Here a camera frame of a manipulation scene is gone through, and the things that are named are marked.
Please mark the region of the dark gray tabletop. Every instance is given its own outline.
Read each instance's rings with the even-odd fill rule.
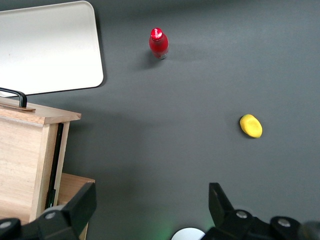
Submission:
[[[0,0],[0,10],[62,2]],[[96,180],[88,240],[206,231],[211,182],[263,221],[320,220],[319,0],[89,2],[104,83],[28,97],[82,113],[63,171]],[[149,49],[154,27],[169,39],[164,60]],[[241,131],[245,114],[261,138]]]

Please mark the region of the wooden box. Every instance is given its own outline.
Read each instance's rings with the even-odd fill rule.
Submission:
[[[31,103],[35,111],[4,105],[19,102],[0,97],[0,219],[25,224],[48,202],[57,204],[70,121],[81,114]]]

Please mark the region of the white board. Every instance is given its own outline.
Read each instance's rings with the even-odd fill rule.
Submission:
[[[97,87],[103,78],[87,1],[0,12],[0,87],[29,95]]]

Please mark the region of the yellow object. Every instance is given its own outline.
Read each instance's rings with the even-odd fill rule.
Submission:
[[[260,138],[262,135],[261,123],[251,114],[246,114],[240,119],[241,129],[253,138]]]

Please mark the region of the black handle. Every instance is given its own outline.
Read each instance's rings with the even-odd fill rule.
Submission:
[[[19,107],[20,108],[26,108],[27,107],[27,96],[23,92],[7,89],[7,88],[3,88],[3,87],[0,87],[0,91],[18,95],[18,97],[19,97]]]

